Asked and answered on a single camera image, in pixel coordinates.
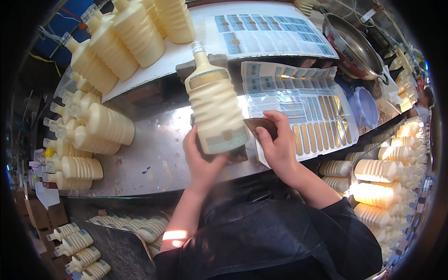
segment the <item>gold label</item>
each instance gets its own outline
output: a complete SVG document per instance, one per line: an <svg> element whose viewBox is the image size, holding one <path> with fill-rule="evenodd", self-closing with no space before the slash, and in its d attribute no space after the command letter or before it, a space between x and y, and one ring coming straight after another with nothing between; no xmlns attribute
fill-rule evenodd
<svg viewBox="0 0 448 280"><path fill-rule="evenodd" d="M300 125L302 132L303 146L305 147L305 154L310 153L310 142L308 141L308 133L306 132L306 125Z"/></svg>
<svg viewBox="0 0 448 280"><path fill-rule="evenodd" d="M316 150L316 140L314 138L314 130L313 130L313 125L312 124L308 124L308 133L310 134L311 150L313 151L313 153L315 153L315 152L317 152L317 150Z"/></svg>
<svg viewBox="0 0 448 280"><path fill-rule="evenodd" d="M320 123L320 130L322 131L323 148L328 150L328 136L327 131L325 130L325 124L323 122Z"/></svg>
<svg viewBox="0 0 448 280"><path fill-rule="evenodd" d="M340 140L339 140L339 136L337 135L336 124L333 121L332 121L332 130L333 130L333 138L335 139L336 147L339 148Z"/></svg>
<svg viewBox="0 0 448 280"><path fill-rule="evenodd" d="M338 120L339 119L339 115L337 114L336 105L335 105L335 101L333 99L333 96L329 96L328 98L330 99L330 105L332 106L333 115Z"/></svg>
<svg viewBox="0 0 448 280"><path fill-rule="evenodd" d="M341 116L342 118L345 117L344 110L342 109L342 104L340 103L339 96L337 95L335 95L335 102L337 110L339 111L339 116Z"/></svg>
<svg viewBox="0 0 448 280"><path fill-rule="evenodd" d="M320 103L320 108L322 109L323 118L327 121L328 120L328 113L327 113L327 108L325 108L325 104L323 103L323 97L322 96L319 96L319 103Z"/></svg>
<svg viewBox="0 0 448 280"><path fill-rule="evenodd" d="M347 145L347 142L345 141L345 134L344 130L342 129L342 125L340 124L340 121L336 122L337 132L339 133L340 139L342 141L342 145Z"/></svg>
<svg viewBox="0 0 448 280"><path fill-rule="evenodd" d="M297 151L297 155L302 155L303 154L303 150L302 150L302 141L300 139L299 126L298 125L293 125L293 130L294 130L294 134L296 135L296 151Z"/></svg>
<svg viewBox="0 0 448 280"><path fill-rule="evenodd" d="M322 136L320 136L320 128L319 124L314 124L314 133L316 134L316 141L317 141L317 149L319 151L323 151L322 147Z"/></svg>
<svg viewBox="0 0 448 280"><path fill-rule="evenodd" d="M197 88L210 82L229 79L226 69L213 69L200 73L190 79L188 82L190 89Z"/></svg>
<svg viewBox="0 0 448 280"><path fill-rule="evenodd" d="M333 140L332 128L328 121L325 123L325 126L327 127L327 135L328 135L328 142L330 142L330 148L333 149L335 147L335 144L334 144L334 140Z"/></svg>
<svg viewBox="0 0 448 280"><path fill-rule="evenodd" d="M345 135L347 135L347 142L349 144L351 144L352 143L352 135L350 134L349 123L347 122L346 119L342 120L342 125L344 126L344 129L345 129Z"/></svg>
<svg viewBox="0 0 448 280"><path fill-rule="evenodd" d="M325 100L325 105L327 106L328 115L330 116L330 120L334 120L332 108L330 107L330 101L328 101L328 97L324 96L323 99Z"/></svg>

